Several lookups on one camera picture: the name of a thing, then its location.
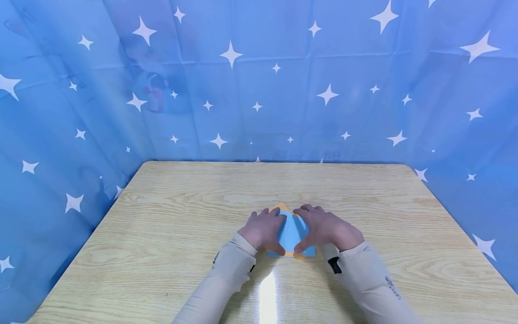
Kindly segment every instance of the finger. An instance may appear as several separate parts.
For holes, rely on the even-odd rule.
[[[308,212],[312,211],[314,208],[310,204],[305,204],[301,206],[302,209],[307,210]]]
[[[282,215],[279,215],[279,217],[277,217],[277,221],[279,222],[279,226],[282,225],[282,223],[286,220],[287,216],[285,214],[282,214]]]
[[[279,207],[276,207],[274,209],[271,210],[271,212],[269,213],[269,215],[271,216],[277,216],[279,213],[281,212],[281,209]]]
[[[295,253],[302,253],[304,252],[308,247],[310,247],[312,244],[312,238],[308,234],[306,237],[302,239],[297,245],[295,245],[295,249],[293,250]]]
[[[297,209],[293,210],[293,213],[299,215],[304,222],[306,222],[306,223],[308,222],[308,217],[309,217],[308,211],[301,209],[301,208],[297,208]]]
[[[282,247],[282,245],[279,242],[277,242],[274,245],[273,251],[282,257],[284,257],[284,255],[286,254],[286,250]]]

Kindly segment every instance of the star-patterned curtain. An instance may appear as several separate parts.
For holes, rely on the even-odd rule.
[[[0,323],[28,320],[149,160],[404,163],[516,290],[517,15],[515,0],[0,2]]]

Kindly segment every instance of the white star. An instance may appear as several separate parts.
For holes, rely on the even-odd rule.
[[[499,50],[498,47],[494,47],[494,46],[491,46],[488,44],[490,32],[491,31],[488,31],[484,35],[484,37],[482,37],[482,39],[479,40],[478,42],[476,42],[475,44],[461,46],[461,48],[463,50],[469,52],[469,62],[468,63],[473,62],[474,59],[476,59],[477,57],[479,57],[480,55],[482,55],[484,53],[489,53],[489,52]]]
[[[77,131],[77,134],[76,134],[75,138],[81,137],[82,139],[86,140],[86,138],[84,138],[84,134],[86,133],[86,131],[80,131],[77,128],[76,128],[76,131]]]
[[[467,114],[469,115],[469,121],[475,118],[482,118],[482,115],[480,114],[480,108],[477,110],[468,111]]]
[[[327,87],[327,90],[325,92],[322,92],[321,94],[317,94],[316,96],[324,98],[324,102],[325,102],[324,106],[327,106],[327,103],[329,102],[329,99],[331,99],[333,97],[336,97],[337,95],[339,95],[339,94],[338,93],[334,93],[331,90],[331,83],[330,83],[329,86]]]
[[[261,108],[261,107],[262,106],[256,101],[255,105],[252,108],[254,108],[257,112],[259,112],[259,108]]]
[[[0,260],[0,273],[4,272],[5,269],[14,269],[15,267],[12,266],[10,259],[11,256],[8,256],[4,260]]]
[[[216,136],[215,139],[211,140],[210,141],[211,143],[214,143],[218,146],[218,148],[221,150],[221,146],[225,143],[228,143],[227,141],[225,140],[222,140],[221,137],[220,137],[220,133],[218,133],[218,135]]]
[[[81,212],[81,202],[83,201],[83,196],[84,196],[84,194],[82,194],[81,196],[76,198],[76,197],[72,197],[69,194],[66,194],[65,213],[67,213],[71,209],[75,209],[78,212]]]
[[[77,84],[74,84],[72,81],[70,81],[70,87],[68,87],[69,89],[74,89],[77,91]]]
[[[392,147],[396,146],[399,142],[402,142],[404,141],[405,139],[407,139],[407,137],[403,137],[403,131],[399,132],[399,134],[397,134],[397,136],[394,136],[394,137],[387,137],[387,139],[390,139],[391,141],[393,141],[393,144],[392,144]]]
[[[401,101],[403,101],[403,106],[406,106],[407,102],[409,102],[410,100],[412,100],[412,98],[407,94],[405,99],[401,100]]]
[[[432,4],[437,0],[428,0],[428,8],[432,6]]]
[[[372,93],[375,93],[376,91],[378,91],[380,88],[378,88],[378,85],[375,84],[374,87],[370,88],[369,90],[372,91]]]
[[[213,105],[209,104],[209,101],[206,100],[205,101],[205,105],[203,105],[205,108],[207,108],[208,111],[210,111],[210,107],[212,107]]]
[[[232,41],[230,41],[228,44],[228,50],[220,56],[226,58],[230,62],[230,68],[234,68],[234,61],[241,55],[243,54],[234,51],[234,48],[232,47]]]
[[[385,30],[385,27],[391,20],[394,20],[397,17],[399,17],[399,15],[396,15],[395,13],[392,12],[391,6],[392,6],[392,0],[388,0],[387,7],[385,8],[385,10],[382,13],[380,13],[376,16],[370,17],[371,19],[377,20],[380,22],[380,34],[383,33],[383,30]]]
[[[315,37],[316,32],[321,30],[321,28],[316,25],[316,20],[315,20],[315,23],[313,24],[313,26],[311,26],[311,28],[308,30],[311,31],[313,33],[313,37]]]
[[[176,6],[176,12],[175,14],[173,15],[175,16],[176,18],[178,18],[178,20],[180,21],[180,23],[182,23],[182,18],[183,16],[185,16],[185,14],[183,12],[180,11],[180,8],[178,8],[178,6]]]
[[[475,241],[477,242],[477,247],[479,250],[486,254],[488,257],[496,261],[495,256],[493,255],[493,251],[491,251],[491,247],[493,246],[495,240],[491,241],[484,241],[478,238],[475,234],[473,234],[473,237],[475,238]]]
[[[147,28],[147,26],[142,21],[141,16],[138,16],[138,19],[140,19],[140,26],[136,31],[133,32],[133,34],[142,36],[146,43],[148,43],[148,46],[151,46],[151,44],[149,44],[149,36],[156,33],[156,30]]]
[[[117,193],[115,194],[115,197],[113,198],[113,200],[117,199],[121,195],[121,193],[124,191],[124,189],[126,189],[126,187],[124,187],[124,188],[121,188],[119,186],[116,186],[116,187],[117,187]]]
[[[84,35],[81,35],[81,41],[78,44],[84,45],[88,50],[90,50],[90,45],[94,42],[89,41]]]
[[[8,79],[0,74],[0,89],[9,92],[16,100],[20,101],[15,93],[15,86],[20,81],[20,79]]]
[[[347,139],[347,137],[349,137],[350,135],[349,135],[349,133],[348,133],[348,132],[345,132],[343,135],[340,135],[340,136],[342,136],[342,137],[343,137],[343,140],[346,140],[346,139]]]
[[[424,182],[428,182],[428,180],[426,180],[426,177],[424,175],[426,170],[428,170],[428,168],[426,168],[424,170],[414,169],[415,173],[418,175],[419,180],[423,180]]]
[[[142,107],[143,104],[145,104],[147,101],[145,100],[140,100],[139,98],[137,98],[137,95],[133,93],[133,99],[131,99],[130,101],[127,102],[128,105],[134,105],[137,109],[138,109],[138,112],[142,112],[140,110],[140,108]]]
[[[39,162],[36,163],[28,163],[25,161],[22,161],[22,173],[24,172],[30,172],[34,174],[34,168],[39,164]]]

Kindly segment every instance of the beige long-sleeve shirt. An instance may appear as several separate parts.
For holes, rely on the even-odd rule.
[[[249,279],[256,253],[245,238],[234,233],[172,324],[218,323],[230,297]],[[394,287],[385,265],[366,242],[340,253],[333,245],[327,245],[324,258],[337,279],[351,291],[370,324],[419,322]]]

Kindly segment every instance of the wooden table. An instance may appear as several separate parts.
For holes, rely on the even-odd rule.
[[[147,162],[30,323],[170,323],[253,210],[320,205],[356,225],[423,323],[517,323],[518,297],[402,165]],[[260,254],[226,323],[360,323],[321,255]]]

